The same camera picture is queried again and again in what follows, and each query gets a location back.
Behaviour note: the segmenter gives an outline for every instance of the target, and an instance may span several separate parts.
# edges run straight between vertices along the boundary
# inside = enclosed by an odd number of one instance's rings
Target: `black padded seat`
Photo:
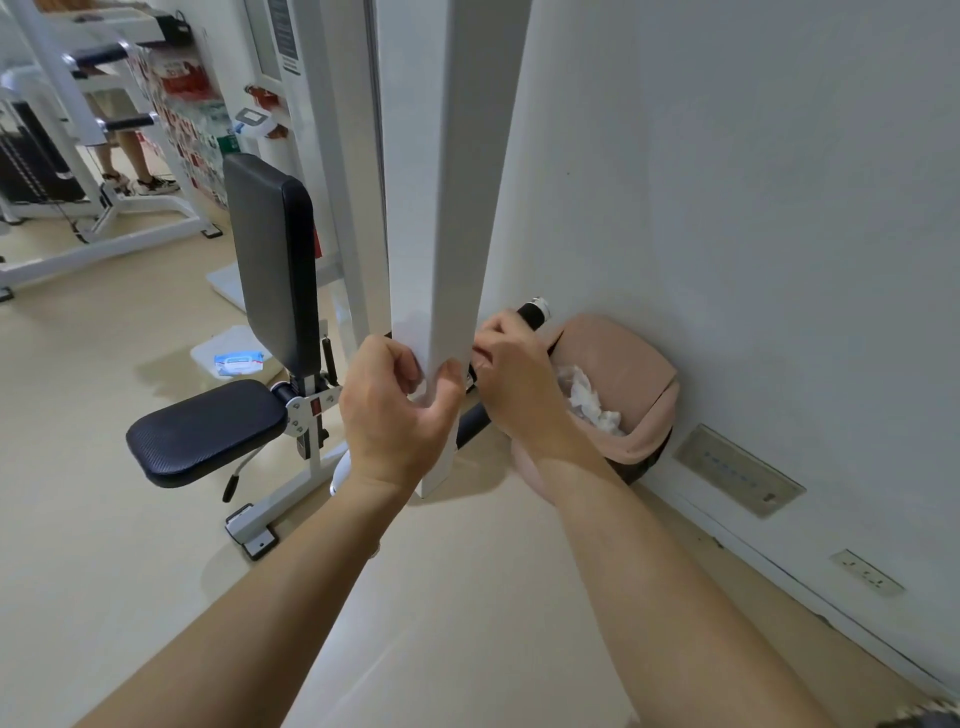
[[[127,446],[147,479],[179,488],[279,437],[287,409],[263,384],[241,379],[137,420]]]
[[[313,206],[297,179],[253,155],[224,158],[237,268],[254,335],[294,378],[322,366]],[[127,445],[152,483],[179,488],[279,436],[283,403],[233,381],[133,424]]]

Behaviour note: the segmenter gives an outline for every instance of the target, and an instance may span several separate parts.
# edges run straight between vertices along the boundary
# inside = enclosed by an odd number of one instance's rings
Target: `person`
[[[94,11],[101,8],[138,7],[143,4],[125,4],[109,2],[109,0],[35,0],[41,12],[77,12]],[[87,71],[91,75],[102,75],[103,71],[96,68]],[[103,91],[85,93],[87,104],[94,116],[101,119],[121,119],[136,116],[138,111],[133,105],[130,96],[119,88],[110,88]],[[113,146],[119,146],[127,159],[130,160],[136,181],[132,184],[132,191],[138,195],[168,195],[180,189],[180,185],[173,180],[164,180],[150,171],[147,158],[140,144],[140,137],[135,131],[110,132],[107,143],[93,148],[93,153],[100,163],[100,174],[104,183],[109,184],[117,191],[125,192],[131,188],[131,181],[127,175],[119,172],[113,166]]]
[[[548,484],[643,724],[832,725],[567,416],[546,349],[516,313],[481,327],[472,363],[493,422],[523,445]],[[419,380],[402,344],[363,342],[340,399],[347,482],[78,728],[280,725],[353,583],[457,420],[461,365],[442,366],[430,406],[407,398]]]

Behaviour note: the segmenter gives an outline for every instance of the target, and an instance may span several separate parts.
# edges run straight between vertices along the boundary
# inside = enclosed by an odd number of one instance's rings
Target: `left hand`
[[[395,484],[409,497],[436,464],[460,414],[463,367],[456,359],[443,364],[429,407],[407,399],[421,379],[408,347],[384,336],[364,340],[340,396],[351,476]]]

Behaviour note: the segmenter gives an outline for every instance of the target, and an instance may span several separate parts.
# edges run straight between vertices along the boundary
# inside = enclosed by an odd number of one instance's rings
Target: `black backrest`
[[[322,363],[310,195],[254,155],[224,157],[224,177],[250,328],[291,375],[314,375]]]

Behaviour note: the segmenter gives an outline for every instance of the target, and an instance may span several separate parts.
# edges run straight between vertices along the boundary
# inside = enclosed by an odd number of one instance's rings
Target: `sneaker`
[[[137,180],[133,184],[133,191],[138,195],[169,195],[180,189],[180,185],[173,180],[163,180],[160,177],[154,177],[149,182]]]
[[[104,186],[112,187],[114,192],[126,195],[130,192],[130,178],[127,175],[117,172],[112,175],[104,175]]]

